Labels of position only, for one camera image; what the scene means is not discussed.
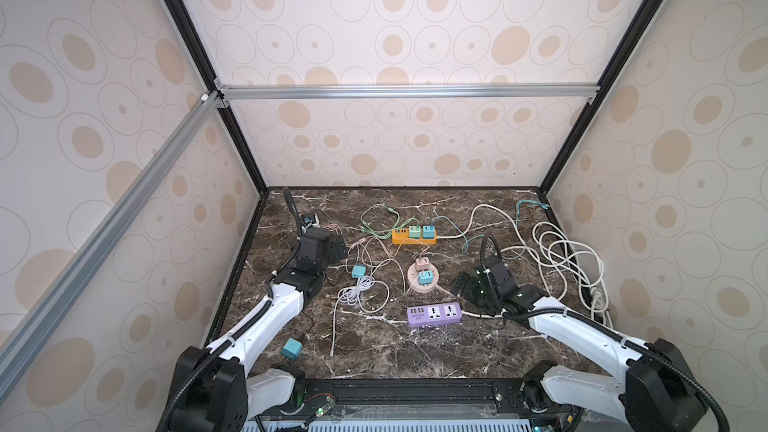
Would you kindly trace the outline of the purple power strip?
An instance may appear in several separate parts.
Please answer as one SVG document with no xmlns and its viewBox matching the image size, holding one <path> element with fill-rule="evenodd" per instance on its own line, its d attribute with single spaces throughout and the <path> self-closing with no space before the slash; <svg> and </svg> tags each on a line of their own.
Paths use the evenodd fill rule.
<svg viewBox="0 0 768 432">
<path fill-rule="evenodd" d="M 457 302 L 409 307 L 406 312 L 408 325 L 412 328 L 455 324 L 463 318 L 463 310 Z"/>
</svg>

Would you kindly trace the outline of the orange power strip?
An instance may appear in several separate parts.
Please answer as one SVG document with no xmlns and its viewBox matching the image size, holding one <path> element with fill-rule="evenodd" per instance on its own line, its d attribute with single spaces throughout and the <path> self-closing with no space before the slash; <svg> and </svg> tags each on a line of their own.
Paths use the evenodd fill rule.
<svg viewBox="0 0 768 432">
<path fill-rule="evenodd" d="M 408 226 L 392 231 L 391 241 L 394 245 L 434 245 L 438 234 L 434 226 Z"/>
</svg>

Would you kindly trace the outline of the round beige power socket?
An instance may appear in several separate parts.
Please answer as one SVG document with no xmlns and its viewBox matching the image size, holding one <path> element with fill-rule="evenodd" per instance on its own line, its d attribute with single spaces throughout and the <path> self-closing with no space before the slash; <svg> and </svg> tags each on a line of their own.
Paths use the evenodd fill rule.
<svg viewBox="0 0 768 432">
<path fill-rule="evenodd" d="M 408 269 L 406 280 L 409 291 L 427 294 L 437 288 L 439 271 L 434 265 L 420 271 L 417 269 L 417 265 L 413 263 Z"/>
</svg>

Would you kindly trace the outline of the pink charger adapter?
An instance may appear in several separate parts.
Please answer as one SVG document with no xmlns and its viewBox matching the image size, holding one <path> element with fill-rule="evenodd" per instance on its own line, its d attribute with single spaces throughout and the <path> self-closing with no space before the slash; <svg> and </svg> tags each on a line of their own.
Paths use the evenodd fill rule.
<svg viewBox="0 0 768 432">
<path fill-rule="evenodd" d="M 418 272 L 429 270 L 431 263 L 428 257 L 418 257 L 415 261 L 415 268 Z"/>
</svg>

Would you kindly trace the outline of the teal charger adapter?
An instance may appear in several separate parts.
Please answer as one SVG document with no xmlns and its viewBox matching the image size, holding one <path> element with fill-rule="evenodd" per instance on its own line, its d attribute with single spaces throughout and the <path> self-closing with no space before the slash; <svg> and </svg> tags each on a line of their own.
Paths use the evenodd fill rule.
<svg viewBox="0 0 768 432">
<path fill-rule="evenodd" d="M 436 230 L 434 226 L 423 226 L 421 228 L 421 238 L 423 240 L 435 240 L 436 239 Z"/>
</svg>

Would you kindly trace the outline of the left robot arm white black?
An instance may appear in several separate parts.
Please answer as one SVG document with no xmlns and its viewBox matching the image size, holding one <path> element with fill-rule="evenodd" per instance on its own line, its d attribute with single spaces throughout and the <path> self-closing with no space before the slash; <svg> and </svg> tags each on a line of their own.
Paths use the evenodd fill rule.
<svg viewBox="0 0 768 432">
<path fill-rule="evenodd" d="M 304 375 L 277 366 L 252 376 L 255 362 L 278 333 L 321 291 L 326 270 L 348 256 L 343 235 L 307 221 L 292 192 L 283 197 L 297 227 L 297 243 L 266 284 L 261 301 L 232 329 L 178 358 L 160 431 L 239 431 L 264 411 L 300 405 Z"/>
</svg>

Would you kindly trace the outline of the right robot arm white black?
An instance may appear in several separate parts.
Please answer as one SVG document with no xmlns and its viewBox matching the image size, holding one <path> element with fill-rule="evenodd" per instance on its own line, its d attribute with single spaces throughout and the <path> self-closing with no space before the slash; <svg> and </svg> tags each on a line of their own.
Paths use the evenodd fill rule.
<svg viewBox="0 0 768 432">
<path fill-rule="evenodd" d="M 454 291 L 481 312 L 551 337 L 601 368 L 595 374 L 539 362 L 523 377 L 519 392 L 531 411 L 572 406 L 635 431 L 692 431 L 711 413 L 718 430 L 729 430 L 724 409 L 674 344 L 621 334 L 532 284 L 518 284 L 494 236 L 483 237 L 475 271 L 459 276 Z"/>
</svg>

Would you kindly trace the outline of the light green charger adapter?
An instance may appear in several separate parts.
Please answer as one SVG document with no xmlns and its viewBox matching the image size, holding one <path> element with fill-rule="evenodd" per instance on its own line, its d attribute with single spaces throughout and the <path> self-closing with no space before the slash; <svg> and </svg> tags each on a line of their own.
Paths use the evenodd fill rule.
<svg viewBox="0 0 768 432">
<path fill-rule="evenodd" d="M 408 238 L 412 240 L 420 240 L 421 239 L 421 227 L 420 226 L 410 226 L 408 228 Z"/>
</svg>

